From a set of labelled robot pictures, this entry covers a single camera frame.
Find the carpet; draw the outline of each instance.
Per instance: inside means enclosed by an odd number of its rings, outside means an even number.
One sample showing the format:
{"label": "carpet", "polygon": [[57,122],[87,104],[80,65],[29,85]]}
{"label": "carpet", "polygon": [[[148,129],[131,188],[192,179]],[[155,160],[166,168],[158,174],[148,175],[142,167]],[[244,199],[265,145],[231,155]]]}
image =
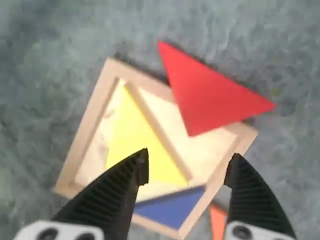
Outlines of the carpet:
{"label": "carpet", "polygon": [[[259,135],[245,157],[298,238],[319,239],[319,11],[317,0],[2,1],[1,239],[66,203],[52,187],[107,57],[165,80],[158,39],[278,105],[251,120]],[[209,221],[188,239],[211,239]],[[128,239],[165,238],[133,225]]]}

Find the orange triangle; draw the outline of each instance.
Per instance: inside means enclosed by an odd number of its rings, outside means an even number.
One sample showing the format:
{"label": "orange triangle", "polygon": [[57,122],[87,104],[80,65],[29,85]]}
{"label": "orange triangle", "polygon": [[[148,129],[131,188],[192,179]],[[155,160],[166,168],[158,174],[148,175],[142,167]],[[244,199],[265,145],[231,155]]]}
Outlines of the orange triangle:
{"label": "orange triangle", "polygon": [[186,131],[195,136],[271,111],[275,104],[165,42],[158,43]]}
{"label": "orange triangle", "polygon": [[227,214],[214,205],[210,206],[210,218],[213,240],[223,240]]}

